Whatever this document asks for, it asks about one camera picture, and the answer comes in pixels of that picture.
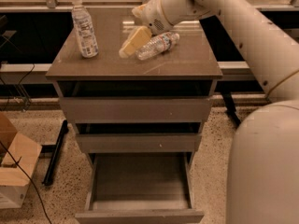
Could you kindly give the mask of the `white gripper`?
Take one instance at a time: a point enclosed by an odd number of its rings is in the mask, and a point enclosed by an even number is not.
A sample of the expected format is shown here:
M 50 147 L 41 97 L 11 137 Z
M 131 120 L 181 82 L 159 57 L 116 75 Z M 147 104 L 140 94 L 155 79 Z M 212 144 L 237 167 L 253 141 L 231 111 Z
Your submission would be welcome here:
M 159 35 L 170 31 L 173 25 L 167 20 L 162 8 L 162 0 L 150 0 L 145 5 L 132 9 L 135 17 L 142 20 L 146 26 L 138 26 L 133 29 L 119 50 L 121 58 L 129 58 L 137 50 L 146 45 L 152 34 Z

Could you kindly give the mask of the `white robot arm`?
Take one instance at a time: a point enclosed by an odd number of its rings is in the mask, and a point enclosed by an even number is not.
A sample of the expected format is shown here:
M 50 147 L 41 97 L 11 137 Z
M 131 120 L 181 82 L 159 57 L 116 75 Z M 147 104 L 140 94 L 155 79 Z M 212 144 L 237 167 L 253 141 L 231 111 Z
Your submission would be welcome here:
M 149 0 L 133 13 L 144 27 L 130 33 L 122 58 L 181 21 L 220 20 L 270 102 L 236 130 L 226 224 L 299 224 L 299 44 L 246 0 Z

